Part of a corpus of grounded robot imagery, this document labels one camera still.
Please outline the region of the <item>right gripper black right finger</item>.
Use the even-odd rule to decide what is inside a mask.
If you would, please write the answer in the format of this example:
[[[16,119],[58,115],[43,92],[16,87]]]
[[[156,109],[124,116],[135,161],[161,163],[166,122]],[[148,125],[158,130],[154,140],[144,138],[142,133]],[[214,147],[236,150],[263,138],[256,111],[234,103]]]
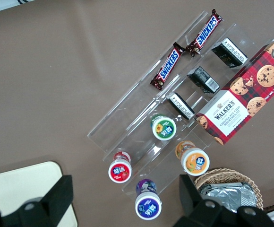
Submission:
[[[176,227],[274,227],[264,211],[242,206],[234,213],[214,200],[203,199],[188,175],[179,179],[184,216],[174,224]]]

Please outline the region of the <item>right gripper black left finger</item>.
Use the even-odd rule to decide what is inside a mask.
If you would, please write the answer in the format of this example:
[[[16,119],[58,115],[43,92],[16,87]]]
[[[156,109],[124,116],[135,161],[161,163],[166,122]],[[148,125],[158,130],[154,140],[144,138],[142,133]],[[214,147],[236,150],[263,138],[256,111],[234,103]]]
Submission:
[[[74,197],[71,175],[62,176],[41,198],[23,204],[15,212],[1,218],[2,227],[56,227]]]

